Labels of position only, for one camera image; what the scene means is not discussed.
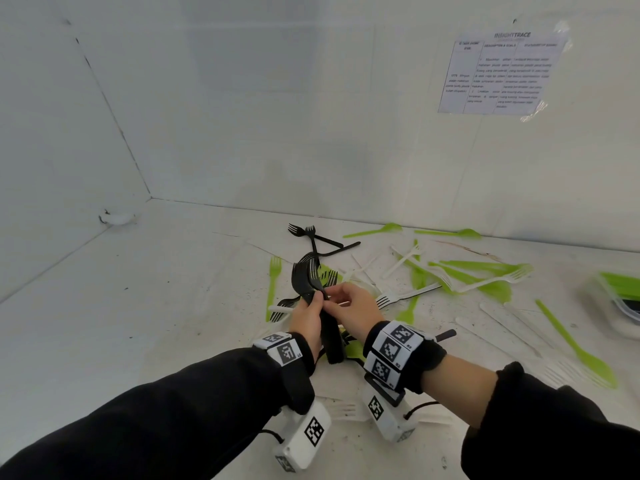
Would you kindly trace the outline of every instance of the person's right hand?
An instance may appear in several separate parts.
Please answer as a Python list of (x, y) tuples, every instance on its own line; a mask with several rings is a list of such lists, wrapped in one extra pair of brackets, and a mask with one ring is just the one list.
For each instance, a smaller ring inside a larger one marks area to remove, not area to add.
[(331, 296), (329, 301), (323, 302), (324, 311), (334, 316), (362, 344), (373, 325), (384, 320), (376, 299), (353, 283), (340, 283), (324, 291)]

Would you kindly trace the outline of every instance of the person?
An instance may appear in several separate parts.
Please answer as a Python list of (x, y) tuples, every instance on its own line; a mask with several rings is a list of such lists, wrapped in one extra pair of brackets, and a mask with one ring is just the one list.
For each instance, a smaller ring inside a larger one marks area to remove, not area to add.
[[(371, 344), (386, 322), (352, 283), (316, 292), (289, 330), (313, 373), (325, 309)], [(609, 423), (570, 387), (557, 390), (519, 363), (494, 372), (430, 342), (422, 391), (469, 425), (461, 466), (471, 479), (635, 476), (640, 433)], [(235, 349), (137, 386), (9, 459), (0, 479), (180, 479), (215, 476), (287, 403), (280, 365), (258, 348)]]

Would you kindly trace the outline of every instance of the person's left arm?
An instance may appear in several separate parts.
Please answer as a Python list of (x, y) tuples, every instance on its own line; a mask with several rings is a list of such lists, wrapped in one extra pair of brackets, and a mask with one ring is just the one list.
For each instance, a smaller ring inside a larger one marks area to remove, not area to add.
[[(321, 294), (309, 307), (301, 300), (290, 327), (309, 375), (321, 308)], [(280, 371), (258, 348), (224, 352), (45, 436), (0, 467), (0, 478), (209, 480), (287, 404)]]

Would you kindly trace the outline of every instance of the person's left hand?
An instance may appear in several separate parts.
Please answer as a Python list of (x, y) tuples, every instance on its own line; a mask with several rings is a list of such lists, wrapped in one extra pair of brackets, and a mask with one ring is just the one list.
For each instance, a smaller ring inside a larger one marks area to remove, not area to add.
[(291, 313), (291, 324), (289, 331), (298, 332), (307, 341), (311, 353), (314, 355), (314, 362), (318, 360), (318, 354), (322, 348), (320, 341), (320, 311), (322, 310), (324, 298), (320, 291), (316, 291), (314, 300), (310, 305), (300, 298), (298, 306)]

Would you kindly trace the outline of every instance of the hand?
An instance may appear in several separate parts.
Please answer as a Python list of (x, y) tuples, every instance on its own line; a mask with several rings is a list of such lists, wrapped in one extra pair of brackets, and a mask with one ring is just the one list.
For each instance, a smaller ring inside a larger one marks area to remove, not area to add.
[(291, 324), (289, 325), (289, 331), (298, 332), (307, 341), (311, 353), (314, 355), (314, 362), (318, 360), (318, 354), (322, 348), (322, 342), (320, 341), (320, 311), (322, 310), (322, 303), (324, 301), (322, 293), (316, 291), (314, 300), (310, 305), (300, 298), (298, 306), (293, 309), (291, 313)]
[(331, 295), (329, 301), (323, 302), (324, 310), (334, 316), (361, 344), (366, 341), (373, 325), (384, 320), (375, 298), (353, 283), (340, 283), (324, 291)]

